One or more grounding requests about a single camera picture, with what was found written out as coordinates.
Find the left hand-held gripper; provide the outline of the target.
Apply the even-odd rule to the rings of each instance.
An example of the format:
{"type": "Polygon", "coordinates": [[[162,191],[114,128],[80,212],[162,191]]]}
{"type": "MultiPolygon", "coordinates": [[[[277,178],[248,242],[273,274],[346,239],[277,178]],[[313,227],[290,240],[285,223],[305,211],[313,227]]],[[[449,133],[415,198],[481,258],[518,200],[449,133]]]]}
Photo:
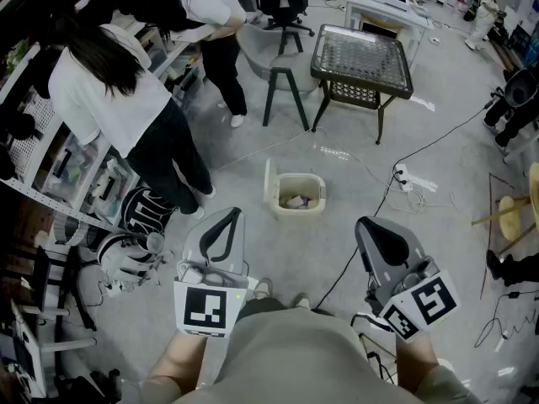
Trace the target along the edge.
{"type": "Polygon", "coordinates": [[[248,295],[245,216],[231,207],[204,218],[186,237],[173,281],[177,329],[227,338],[248,295]]]}

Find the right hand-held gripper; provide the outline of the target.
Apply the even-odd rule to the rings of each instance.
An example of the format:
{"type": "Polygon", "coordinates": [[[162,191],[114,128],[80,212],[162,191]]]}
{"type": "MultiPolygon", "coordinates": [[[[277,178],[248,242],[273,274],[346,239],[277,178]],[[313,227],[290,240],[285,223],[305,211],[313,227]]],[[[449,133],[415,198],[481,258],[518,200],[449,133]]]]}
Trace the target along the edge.
{"type": "Polygon", "coordinates": [[[461,306],[448,272],[438,267],[408,228],[363,216],[355,224],[355,239],[370,279],[365,301],[382,326],[406,343],[461,306]]]}

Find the white plastic bin lid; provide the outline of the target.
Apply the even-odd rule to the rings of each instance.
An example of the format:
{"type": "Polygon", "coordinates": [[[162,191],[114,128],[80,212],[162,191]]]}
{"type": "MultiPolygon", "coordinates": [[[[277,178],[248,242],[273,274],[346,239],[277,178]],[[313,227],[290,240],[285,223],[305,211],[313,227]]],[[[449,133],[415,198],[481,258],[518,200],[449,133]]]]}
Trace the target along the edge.
{"type": "Polygon", "coordinates": [[[272,204],[279,199],[279,179],[276,167],[268,158],[265,163],[264,171],[264,202],[272,204]]]}

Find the cream plastic bin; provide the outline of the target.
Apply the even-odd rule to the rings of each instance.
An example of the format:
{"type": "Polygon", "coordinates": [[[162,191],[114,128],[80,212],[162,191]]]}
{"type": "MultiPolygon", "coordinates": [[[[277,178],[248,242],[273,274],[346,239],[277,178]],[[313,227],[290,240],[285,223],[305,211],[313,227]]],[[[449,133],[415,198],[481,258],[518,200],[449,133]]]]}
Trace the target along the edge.
{"type": "Polygon", "coordinates": [[[278,174],[279,199],[267,204],[278,220],[315,220],[325,210],[327,203],[326,184],[318,175],[311,173],[278,174]],[[318,206],[310,210],[288,210],[279,206],[283,196],[303,195],[318,201],[318,206]]]}

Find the person's left forearm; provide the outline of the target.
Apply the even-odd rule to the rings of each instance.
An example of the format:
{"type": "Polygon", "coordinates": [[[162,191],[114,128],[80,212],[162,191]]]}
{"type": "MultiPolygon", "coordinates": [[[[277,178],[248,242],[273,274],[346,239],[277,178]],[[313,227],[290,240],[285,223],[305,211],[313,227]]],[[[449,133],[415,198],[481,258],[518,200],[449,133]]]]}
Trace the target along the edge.
{"type": "Polygon", "coordinates": [[[151,368],[143,382],[146,388],[165,386],[171,398],[194,391],[204,358],[207,338],[200,335],[176,332],[165,351],[151,368]]]}

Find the person's right forearm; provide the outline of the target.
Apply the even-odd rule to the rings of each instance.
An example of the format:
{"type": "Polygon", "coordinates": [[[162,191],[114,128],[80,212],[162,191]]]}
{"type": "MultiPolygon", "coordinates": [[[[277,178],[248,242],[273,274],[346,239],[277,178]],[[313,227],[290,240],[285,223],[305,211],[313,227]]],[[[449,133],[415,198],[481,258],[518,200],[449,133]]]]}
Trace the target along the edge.
{"type": "Polygon", "coordinates": [[[428,333],[411,343],[396,337],[396,366],[400,387],[415,394],[427,374],[438,365],[428,333]]]}

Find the crumpled paper trash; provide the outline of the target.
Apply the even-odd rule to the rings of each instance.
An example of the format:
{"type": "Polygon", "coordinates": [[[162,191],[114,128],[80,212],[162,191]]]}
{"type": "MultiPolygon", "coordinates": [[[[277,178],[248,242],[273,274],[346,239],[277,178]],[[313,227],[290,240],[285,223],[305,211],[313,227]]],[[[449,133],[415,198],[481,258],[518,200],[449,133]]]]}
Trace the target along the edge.
{"type": "Polygon", "coordinates": [[[283,196],[279,200],[279,206],[288,210],[310,210],[318,206],[318,201],[303,195],[283,196]]]}

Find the person's left shoe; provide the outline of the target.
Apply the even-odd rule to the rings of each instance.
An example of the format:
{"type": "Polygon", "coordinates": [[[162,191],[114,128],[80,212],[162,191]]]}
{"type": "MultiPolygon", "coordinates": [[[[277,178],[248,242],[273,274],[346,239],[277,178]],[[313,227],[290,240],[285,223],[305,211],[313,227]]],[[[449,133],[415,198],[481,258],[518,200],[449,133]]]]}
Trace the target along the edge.
{"type": "Polygon", "coordinates": [[[261,279],[253,290],[253,300],[262,300],[273,296],[273,284],[270,279],[261,279]]]}

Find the white power strip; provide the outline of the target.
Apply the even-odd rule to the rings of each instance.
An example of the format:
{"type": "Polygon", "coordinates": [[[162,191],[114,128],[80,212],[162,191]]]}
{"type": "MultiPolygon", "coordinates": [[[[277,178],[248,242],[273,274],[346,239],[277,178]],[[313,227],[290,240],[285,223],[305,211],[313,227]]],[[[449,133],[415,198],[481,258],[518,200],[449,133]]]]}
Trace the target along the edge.
{"type": "Polygon", "coordinates": [[[397,180],[399,187],[403,192],[410,192],[414,188],[405,164],[399,163],[394,167],[393,177],[397,180]]]}

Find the white and black bag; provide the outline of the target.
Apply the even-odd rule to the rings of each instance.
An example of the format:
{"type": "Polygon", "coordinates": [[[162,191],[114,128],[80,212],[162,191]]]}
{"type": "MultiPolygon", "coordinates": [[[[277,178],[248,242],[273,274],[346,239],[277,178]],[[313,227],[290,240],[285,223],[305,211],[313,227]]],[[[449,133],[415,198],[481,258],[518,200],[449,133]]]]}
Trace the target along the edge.
{"type": "Polygon", "coordinates": [[[161,262],[164,237],[152,232],[147,236],[117,233],[107,236],[97,250],[97,261],[110,280],[141,284],[161,262]]]}

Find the wooden stool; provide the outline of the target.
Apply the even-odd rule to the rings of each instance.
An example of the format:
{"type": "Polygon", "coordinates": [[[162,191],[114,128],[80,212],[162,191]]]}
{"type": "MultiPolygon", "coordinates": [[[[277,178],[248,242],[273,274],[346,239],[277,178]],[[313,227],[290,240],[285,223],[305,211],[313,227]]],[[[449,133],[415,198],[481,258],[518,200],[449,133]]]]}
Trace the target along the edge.
{"type": "Polygon", "coordinates": [[[498,251],[498,254],[506,254],[520,241],[531,233],[539,232],[539,177],[532,170],[528,177],[529,193],[519,198],[503,197],[499,203],[499,210],[492,215],[480,220],[473,221],[472,226],[486,222],[497,221],[503,238],[509,243],[506,247],[498,251]],[[521,230],[520,211],[531,208],[533,222],[524,230],[521,230]]]}

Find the person's beige shirt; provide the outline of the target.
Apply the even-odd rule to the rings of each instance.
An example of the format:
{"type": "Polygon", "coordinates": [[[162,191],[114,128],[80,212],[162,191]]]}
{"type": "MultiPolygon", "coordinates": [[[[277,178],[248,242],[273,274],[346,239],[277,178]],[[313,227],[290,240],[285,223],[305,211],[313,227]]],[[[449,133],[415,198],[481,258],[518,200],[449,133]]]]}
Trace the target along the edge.
{"type": "Polygon", "coordinates": [[[212,385],[173,404],[481,404],[444,366],[415,392],[380,379],[346,322],[303,308],[247,316],[212,385]]]}

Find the white shelf unit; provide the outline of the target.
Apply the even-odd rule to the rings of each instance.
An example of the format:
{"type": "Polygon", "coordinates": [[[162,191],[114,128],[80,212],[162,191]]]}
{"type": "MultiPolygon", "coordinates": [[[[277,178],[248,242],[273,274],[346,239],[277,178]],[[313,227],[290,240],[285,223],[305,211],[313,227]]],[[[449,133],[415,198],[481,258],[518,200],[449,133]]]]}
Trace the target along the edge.
{"type": "MultiPolygon", "coordinates": [[[[97,0],[79,0],[74,3],[75,10],[83,10],[88,4],[94,1],[97,0]]],[[[24,4],[23,0],[1,0],[0,15],[15,13],[15,10],[23,10],[24,4]]],[[[211,25],[204,25],[196,29],[178,33],[173,32],[171,41],[175,48],[170,52],[165,52],[167,58],[156,68],[154,71],[155,74],[164,80],[163,74],[168,70],[173,60],[180,55],[181,51],[187,48],[188,44],[194,44],[197,41],[203,40],[214,31],[216,29],[211,25]]],[[[0,88],[0,105],[4,104],[6,100],[9,100],[10,94],[12,95],[12,92],[16,89],[19,80],[28,71],[30,62],[39,54],[40,46],[35,43],[20,57],[20,62],[9,76],[5,78],[5,83],[0,88]]],[[[37,90],[34,92],[34,89],[31,87],[27,90],[24,91],[24,98],[27,97],[28,93],[28,103],[25,104],[25,101],[21,99],[17,109],[24,104],[24,111],[29,111],[28,114],[32,115],[35,119],[36,132],[31,138],[22,141],[8,136],[8,153],[14,165],[15,177],[4,181],[4,183],[33,201],[55,212],[70,216],[80,223],[86,223],[88,226],[95,226],[106,231],[118,231],[122,220],[120,214],[121,200],[117,203],[118,210],[111,216],[100,215],[97,212],[90,214],[83,211],[84,201],[102,162],[107,154],[114,152],[112,146],[105,139],[98,137],[95,142],[92,141],[90,143],[90,147],[93,148],[90,152],[95,152],[95,154],[90,157],[92,160],[89,161],[88,171],[81,173],[81,178],[73,186],[74,197],[64,199],[60,195],[41,191],[41,185],[38,183],[40,182],[40,178],[45,176],[43,173],[45,171],[43,163],[54,162],[58,157],[62,160],[65,158],[65,146],[58,148],[57,153],[52,154],[53,141],[58,137],[57,134],[61,131],[63,122],[53,111],[51,101],[48,98],[42,98],[37,93],[37,90]]],[[[131,172],[128,165],[121,166],[131,172]]],[[[136,173],[131,172],[130,177],[126,181],[122,186],[123,191],[120,193],[123,196],[121,199],[124,199],[125,195],[136,187],[140,182],[140,178],[136,173]]]]}

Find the dark wicker glass-top table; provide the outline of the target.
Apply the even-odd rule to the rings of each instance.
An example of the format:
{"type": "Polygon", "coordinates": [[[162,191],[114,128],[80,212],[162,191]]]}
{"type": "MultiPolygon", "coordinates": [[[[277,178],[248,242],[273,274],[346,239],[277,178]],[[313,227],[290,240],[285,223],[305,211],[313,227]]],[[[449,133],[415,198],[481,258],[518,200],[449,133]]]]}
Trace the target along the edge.
{"type": "Polygon", "coordinates": [[[401,42],[357,29],[323,24],[310,72],[323,90],[313,132],[330,102],[334,101],[375,110],[378,120],[376,144],[379,144],[385,109],[394,99],[408,100],[414,93],[401,42]]]}

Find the white table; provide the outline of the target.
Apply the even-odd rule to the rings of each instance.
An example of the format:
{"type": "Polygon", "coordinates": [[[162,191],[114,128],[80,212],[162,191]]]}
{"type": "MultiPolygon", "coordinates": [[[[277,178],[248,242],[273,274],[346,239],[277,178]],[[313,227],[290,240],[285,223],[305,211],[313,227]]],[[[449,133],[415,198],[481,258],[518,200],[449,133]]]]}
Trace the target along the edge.
{"type": "Polygon", "coordinates": [[[383,33],[395,34],[397,39],[405,35],[417,42],[434,28],[431,19],[417,13],[409,3],[395,6],[387,1],[344,0],[344,26],[358,30],[376,27],[383,33]]]}

